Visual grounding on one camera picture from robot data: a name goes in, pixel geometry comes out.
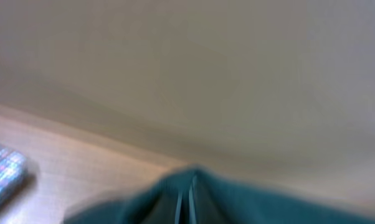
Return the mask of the black shirt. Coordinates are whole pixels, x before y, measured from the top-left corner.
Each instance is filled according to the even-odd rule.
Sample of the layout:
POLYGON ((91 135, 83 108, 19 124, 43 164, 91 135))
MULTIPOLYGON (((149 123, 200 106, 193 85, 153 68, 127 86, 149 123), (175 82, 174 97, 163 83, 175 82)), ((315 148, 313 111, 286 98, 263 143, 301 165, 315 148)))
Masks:
POLYGON ((91 205, 64 223, 375 224, 375 218, 218 177, 179 170, 130 197, 91 205))

